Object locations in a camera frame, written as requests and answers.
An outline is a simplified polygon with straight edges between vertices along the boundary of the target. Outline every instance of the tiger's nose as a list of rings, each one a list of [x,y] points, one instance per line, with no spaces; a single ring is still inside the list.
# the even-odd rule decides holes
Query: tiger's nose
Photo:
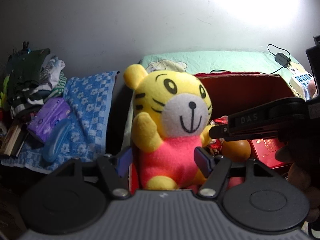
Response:
[[[190,107],[192,110],[194,110],[194,109],[197,107],[197,105],[196,105],[195,102],[190,101],[190,102],[189,102],[189,107]]]

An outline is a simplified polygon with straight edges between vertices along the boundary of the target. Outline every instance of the gray wall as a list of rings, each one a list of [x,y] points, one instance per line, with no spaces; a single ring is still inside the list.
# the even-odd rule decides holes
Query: gray wall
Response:
[[[25,40],[51,48],[68,77],[123,71],[147,54],[268,43],[309,69],[316,34],[320,0],[0,0],[0,62]]]

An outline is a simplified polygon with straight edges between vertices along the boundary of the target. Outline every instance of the gray gripper base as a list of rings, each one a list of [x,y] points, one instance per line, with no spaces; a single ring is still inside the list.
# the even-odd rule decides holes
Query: gray gripper base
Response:
[[[280,235],[248,232],[231,223],[212,201],[191,191],[138,190],[128,200],[113,201],[93,225],[76,233],[50,236],[27,231],[20,240],[303,240],[295,230]]]

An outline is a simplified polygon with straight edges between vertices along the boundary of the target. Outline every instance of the yellow plush toy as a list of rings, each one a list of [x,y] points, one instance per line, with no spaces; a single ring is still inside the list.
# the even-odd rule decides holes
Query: yellow plush toy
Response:
[[[140,149],[144,189],[173,190],[201,185],[205,178],[194,162],[194,149],[210,141],[207,126],[212,104],[193,75],[169,70],[150,74],[141,65],[124,72],[134,89],[132,140]]]

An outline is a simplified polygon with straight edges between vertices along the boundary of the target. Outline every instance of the floral towel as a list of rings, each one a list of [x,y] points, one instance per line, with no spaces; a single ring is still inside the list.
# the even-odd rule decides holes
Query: floral towel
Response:
[[[50,173],[70,158],[90,162],[104,154],[116,75],[117,72],[113,71],[86,78],[73,77],[67,82],[63,98],[72,108],[68,117],[72,124],[54,163],[43,160],[43,144],[29,135],[19,157],[4,159],[1,164]]]

